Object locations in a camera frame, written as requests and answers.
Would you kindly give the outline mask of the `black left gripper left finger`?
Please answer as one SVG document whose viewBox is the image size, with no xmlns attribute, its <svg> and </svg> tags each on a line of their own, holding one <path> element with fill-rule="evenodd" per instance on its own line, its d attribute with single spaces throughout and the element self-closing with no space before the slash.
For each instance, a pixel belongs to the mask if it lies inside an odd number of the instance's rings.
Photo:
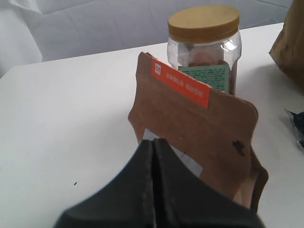
<svg viewBox="0 0 304 228">
<path fill-rule="evenodd" d="M 140 143 L 120 173 L 99 192 L 65 210 L 56 228 L 153 228 L 152 141 Z"/>
</svg>

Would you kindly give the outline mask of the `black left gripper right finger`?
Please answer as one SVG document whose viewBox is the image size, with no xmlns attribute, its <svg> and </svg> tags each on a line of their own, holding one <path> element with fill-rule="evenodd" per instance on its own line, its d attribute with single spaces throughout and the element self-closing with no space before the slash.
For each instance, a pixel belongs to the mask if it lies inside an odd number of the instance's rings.
<svg viewBox="0 0 304 228">
<path fill-rule="evenodd" d="M 258 212 L 208 187 L 185 167 L 163 139 L 154 141 L 153 172 L 160 228 L 301 228 L 304 225 L 304 157 L 295 149 L 266 153 L 269 183 Z"/>
</svg>

